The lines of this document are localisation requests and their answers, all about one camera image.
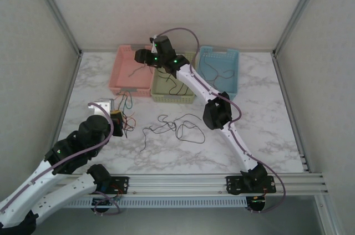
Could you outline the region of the pink plastic basket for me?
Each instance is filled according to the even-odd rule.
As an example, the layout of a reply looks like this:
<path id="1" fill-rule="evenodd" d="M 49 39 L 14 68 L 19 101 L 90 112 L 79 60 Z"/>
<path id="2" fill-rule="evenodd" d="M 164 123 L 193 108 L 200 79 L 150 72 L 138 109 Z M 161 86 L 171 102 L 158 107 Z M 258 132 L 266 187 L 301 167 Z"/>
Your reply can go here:
<path id="1" fill-rule="evenodd" d="M 132 45 L 120 45 L 111 71 L 109 89 L 114 95 L 128 91 L 132 96 L 150 97 L 154 70 L 134 60 Z"/>

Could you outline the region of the aluminium side frame bar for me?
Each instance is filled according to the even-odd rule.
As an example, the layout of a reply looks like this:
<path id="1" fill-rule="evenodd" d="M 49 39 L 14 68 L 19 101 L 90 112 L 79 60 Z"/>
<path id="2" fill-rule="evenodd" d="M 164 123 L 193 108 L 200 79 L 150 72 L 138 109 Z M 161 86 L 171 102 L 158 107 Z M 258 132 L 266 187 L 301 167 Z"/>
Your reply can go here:
<path id="1" fill-rule="evenodd" d="M 73 72 L 70 75 L 69 86 L 68 86 L 68 88 L 67 88 L 67 90 L 65 92 L 64 103 L 63 103 L 63 106 L 62 106 L 62 108 L 60 110 L 59 119 L 58 119 L 56 128 L 54 130 L 52 144 L 54 144 L 58 140 L 58 137 L 59 137 L 62 125 L 63 125 L 63 121 L 64 121 L 64 118 L 65 118 L 65 114 L 67 112 L 67 108 L 68 108 L 68 105 L 69 105 L 70 97 L 71 97 L 71 94 L 72 94 L 72 91 L 73 91 L 73 88 L 74 88 L 75 80 L 77 78 L 78 70 L 80 68 L 80 64 L 81 64 L 81 61 L 82 61 L 82 55 L 83 55 L 82 52 L 79 52 L 79 54 L 77 55 L 77 59 L 76 59 L 76 62 L 75 62 L 75 67 L 73 69 Z"/>
<path id="2" fill-rule="evenodd" d="M 285 81 L 284 81 L 282 73 L 281 73 L 280 65 L 278 63 L 277 57 L 274 52 L 271 53 L 271 56 L 272 56 L 273 66 L 275 68 L 275 72 L 277 75 L 277 79 L 278 79 L 278 82 L 279 82 L 279 85 L 281 88 L 283 100 L 285 102 L 285 107 L 286 107 L 286 111 L 288 114 L 288 118 L 290 120 L 290 124 L 291 124 L 292 132 L 293 132 L 293 135 L 295 138 L 296 146 L 298 148 L 298 152 L 299 152 L 299 155 L 300 155 L 300 158 L 302 161 L 303 170 L 305 172 L 312 172 L 312 170 L 310 169 L 309 163 L 308 163 L 305 148 L 303 145 L 303 140 L 301 138 L 300 130 L 299 130 L 297 122 L 296 122 L 295 114 L 293 112 L 290 97 L 289 97 L 287 89 L 286 89 Z"/>

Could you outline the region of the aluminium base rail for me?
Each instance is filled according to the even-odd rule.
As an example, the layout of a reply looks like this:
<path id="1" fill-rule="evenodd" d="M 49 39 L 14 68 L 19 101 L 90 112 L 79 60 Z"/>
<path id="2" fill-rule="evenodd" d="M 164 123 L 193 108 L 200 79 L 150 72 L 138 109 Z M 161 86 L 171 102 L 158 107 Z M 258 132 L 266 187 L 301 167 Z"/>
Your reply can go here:
<path id="1" fill-rule="evenodd" d="M 226 196 L 226 174 L 136 174 L 127 175 L 128 196 Z M 327 194 L 320 173 L 281 173 L 274 178 L 275 196 Z"/>

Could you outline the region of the aluminium frame leg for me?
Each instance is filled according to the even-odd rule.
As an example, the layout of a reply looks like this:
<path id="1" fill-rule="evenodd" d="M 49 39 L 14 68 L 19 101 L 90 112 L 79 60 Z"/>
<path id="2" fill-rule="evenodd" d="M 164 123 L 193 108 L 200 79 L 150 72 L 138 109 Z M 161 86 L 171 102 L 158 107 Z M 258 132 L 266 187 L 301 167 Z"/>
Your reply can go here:
<path id="1" fill-rule="evenodd" d="M 336 235 L 333 222 L 323 195 L 315 195 L 315 202 L 324 235 Z"/>

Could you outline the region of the blue plastic basket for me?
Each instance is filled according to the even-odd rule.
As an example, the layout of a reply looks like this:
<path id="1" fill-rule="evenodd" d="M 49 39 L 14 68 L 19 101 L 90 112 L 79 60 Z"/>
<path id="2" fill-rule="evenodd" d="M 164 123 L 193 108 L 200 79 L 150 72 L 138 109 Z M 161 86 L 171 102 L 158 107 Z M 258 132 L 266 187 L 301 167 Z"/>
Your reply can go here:
<path id="1" fill-rule="evenodd" d="M 235 49 L 217 52 L 208 46 L 200 48 L 198 74 L 214 89 L 227 92 L 230 100 L 239 89 L 239 55 Z"/>

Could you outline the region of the green plastic basket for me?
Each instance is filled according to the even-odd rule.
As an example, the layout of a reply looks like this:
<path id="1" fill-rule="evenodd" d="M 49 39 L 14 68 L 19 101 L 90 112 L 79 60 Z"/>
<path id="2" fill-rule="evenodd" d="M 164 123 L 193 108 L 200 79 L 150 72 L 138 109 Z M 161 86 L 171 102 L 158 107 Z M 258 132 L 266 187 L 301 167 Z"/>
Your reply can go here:
<path id="1" fill-rule="evenodd" d="M 192 104 L 195 94 L 164 68 L 154 71 L 151 97 L 157 103 Z"/>

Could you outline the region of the aluminium rear frame bar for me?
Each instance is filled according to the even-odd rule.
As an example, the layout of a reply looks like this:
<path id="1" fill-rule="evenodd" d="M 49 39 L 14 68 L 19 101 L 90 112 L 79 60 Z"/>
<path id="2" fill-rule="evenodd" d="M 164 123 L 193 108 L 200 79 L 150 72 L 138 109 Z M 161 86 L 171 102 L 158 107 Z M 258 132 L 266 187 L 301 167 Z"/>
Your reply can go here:
<path id="1" fill-rule="evenodd" d="M 214 51 L 217 52 L 226 52 L 229 48 L 223 48 L 223 47 L 212 47 Z M 93 53 L 115 53 L 117 52 L 118 47 L 116 48 L 83 48 L 82 52 L 86 53 L 86 52 L 93 52 Z M 247 52 L 247 53 L 272 53 L 273 49 L 267 49 L 267 48 L 238 48 L 237 49 L 240 52 Z M 192 49 L 186 49 L 186 48 L 178 48 L 177 52 L 192 52 Z"/>

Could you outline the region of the aluminium frame post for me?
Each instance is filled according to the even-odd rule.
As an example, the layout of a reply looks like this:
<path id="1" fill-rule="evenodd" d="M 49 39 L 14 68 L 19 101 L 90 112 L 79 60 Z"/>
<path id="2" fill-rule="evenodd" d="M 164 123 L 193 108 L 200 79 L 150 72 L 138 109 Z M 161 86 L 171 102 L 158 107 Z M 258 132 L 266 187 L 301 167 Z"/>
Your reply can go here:
<path id="1" fill-rule="evenodd" d="M 275 57 L 277 57 L 283 47 L 286 45 L 289 37 L 291 36 L 296 24 L 300 20 L 301 16 L 303 15 L 307 5 L 309 4 L 310 0 L 299 0 L 279 38 L 277 41 L 272 53 Z"/>
<path id="2" fill-rule="evenodd" d="M 75 51 L 77 55 L 81 55 L 82 51 L 77 43 L 77 41 L 74 38 L 74 35 L 69 29 L 69 26 L 67 22 L 65 21 L 62 13 L 60 12 L 60 9 L 58 5 L 56 4 L 55 0 L 44 0 L 45 3 L 48 5 L 49 10 L 51 11 L 55 21 L 61 28 L 62 32 L 64 33 L 64 36 L 66 37 L 67 41 Z"/>

